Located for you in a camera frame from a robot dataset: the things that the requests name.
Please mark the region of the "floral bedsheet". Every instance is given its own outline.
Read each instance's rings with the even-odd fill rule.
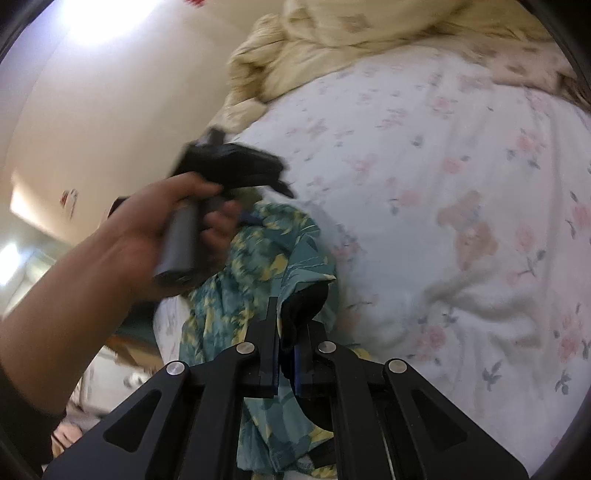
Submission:
[[[236,140],[288,163],[337,259],[337,328],[407,359],[534,473],[591,384],[591,118],[409,46]]]

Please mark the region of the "blue floral cloth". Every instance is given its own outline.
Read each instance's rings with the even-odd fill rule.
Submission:
[[[242,228],[226,268],[190,296],[191,316],[180,344],[180,359],[189,365],[211,361],[242,342],[250,321],[266,315],[269,296],[278,297],[279,316],[282,302],[293,292],[319,281],[329,283],[329,297],[314,319],[327,332],[335,325],[335,263],[320,245],[320,229],[309,215],[289,205],[259,202],[253,215],[264,226]],[[306,418],[281,375],[277,397],[244,401],[238,467],[256,473],[311,473],[307,452],[332,436]]]

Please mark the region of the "black handheld device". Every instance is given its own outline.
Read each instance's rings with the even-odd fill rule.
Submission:
[[[204,140],[187,144],[171,175],[194,171],[208,181],[221,184],[223,192],[207,200],[188,198],[171,215],[161,258],[154,271],[154,278],[162,286],[198,286],[211,276],[209,254],[200,240],[203,217],[231,198],[231,190],[268,185],[294,198],[280,178],[285,167],[279,157],[245,145],[226,144],[225,138],[225,132],[212,128]]]

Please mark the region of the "metal screw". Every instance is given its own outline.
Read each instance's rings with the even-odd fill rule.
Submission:
[[[178,375],[184,372],[184,365],[181,362],[172,362],[166,366],[169,375]]]
[[[236,345],[236,351],[242,355],[247,355],[255,351],[255,346],[250,342],[242,342]]]
[[[336,345],[333,342],[320,342],[318,344],[318,350],[322,353],[332,353],[336,350]]]
[[[393,372],[395,374],[403,374],[407,370],[408,367],[407,367],[406,362],[396,359],[396,360],[392,360],[388,364],[388,368],[390,369],[391,372]]]

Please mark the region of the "camera rig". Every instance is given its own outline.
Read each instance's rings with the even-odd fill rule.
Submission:
[[[54,460],[44,480],[244,478],[236,467],[242,401],[273,398],[280,370],[303,413],[334,432],[314,464],[336,463],[340,480],[529,478],[408,363],[363,360],[329,341],[312,319],[327,289],[313,284],[282,304],[281,337],[271,297],[244,342],[201,365],[166,365]]]

